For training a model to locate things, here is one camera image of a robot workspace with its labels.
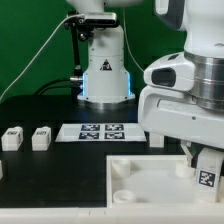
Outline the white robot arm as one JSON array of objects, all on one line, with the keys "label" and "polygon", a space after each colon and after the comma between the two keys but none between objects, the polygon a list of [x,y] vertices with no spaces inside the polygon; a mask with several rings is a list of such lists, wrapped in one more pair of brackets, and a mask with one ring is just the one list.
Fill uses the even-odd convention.
[{"label": "white robot arm", "polygon": [[[123,65],[123,30],[106,7],[143,0],[66,0],[89,40],[89,65],[79,100],[97,108],[116,106],[133,96]],[[224,164],[224,0],[154,0],[166,26],[187,33],[182,52],[164,56],[144,71],[138,123],[163,145],[165,136],[205,148],[197,166]]]}]

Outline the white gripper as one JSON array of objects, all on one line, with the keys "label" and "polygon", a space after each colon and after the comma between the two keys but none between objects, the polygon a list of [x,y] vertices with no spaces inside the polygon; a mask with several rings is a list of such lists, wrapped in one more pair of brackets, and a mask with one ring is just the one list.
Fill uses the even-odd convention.
[{"label": "white gripper", "polygon": [[224,149],[224,59],[179,52],[144,71],[139,98],[143,130],[182,140],[191,166],[190,142]]}]

